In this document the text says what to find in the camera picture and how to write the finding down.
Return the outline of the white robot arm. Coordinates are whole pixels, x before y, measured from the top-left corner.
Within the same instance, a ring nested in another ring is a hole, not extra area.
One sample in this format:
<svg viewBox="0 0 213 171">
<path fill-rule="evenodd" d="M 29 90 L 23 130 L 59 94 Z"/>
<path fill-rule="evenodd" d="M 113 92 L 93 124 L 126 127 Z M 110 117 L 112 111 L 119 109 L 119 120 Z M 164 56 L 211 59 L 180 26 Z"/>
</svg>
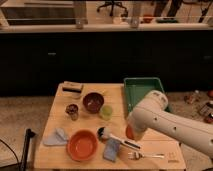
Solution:
<svg viewBox="0 0 213 171">
<path fill-rule="evenodd" d="M 149 91 L 127 117 L 132 132 L 143 134 L 151 128 L 213 159 L 213 125 L 166 112 L 167 106 L 164 93 Z"/>
</svg>

